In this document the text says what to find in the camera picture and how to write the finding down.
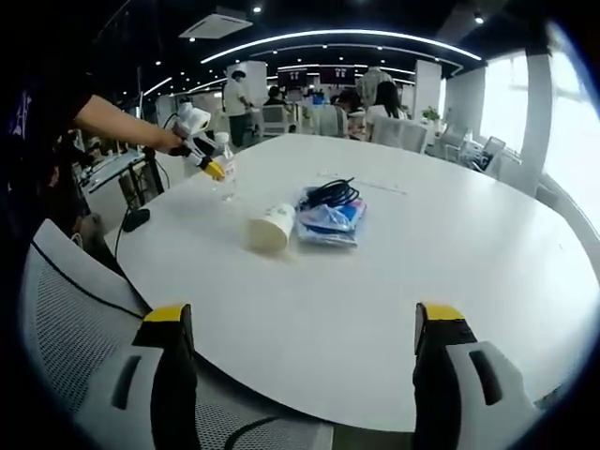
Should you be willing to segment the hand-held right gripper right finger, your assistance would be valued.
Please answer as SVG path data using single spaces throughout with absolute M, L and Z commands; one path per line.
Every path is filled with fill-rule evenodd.
M 414 449 L 507 449 L 539 417 L 521 372 L 457 309 L 415 310 Z

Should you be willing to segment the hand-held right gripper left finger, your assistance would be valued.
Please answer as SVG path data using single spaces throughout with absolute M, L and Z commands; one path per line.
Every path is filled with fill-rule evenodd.
M 191 307 L 159 307 L 91 377 L 98 449 L 195 449 L 197 375 Z

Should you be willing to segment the person's left hand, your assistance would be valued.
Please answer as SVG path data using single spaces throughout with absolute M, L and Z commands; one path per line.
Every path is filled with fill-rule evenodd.
M 159 128 L 149 146 L 161 153 L 170 154 L 183 144 L 184 140 L 172 130 Z

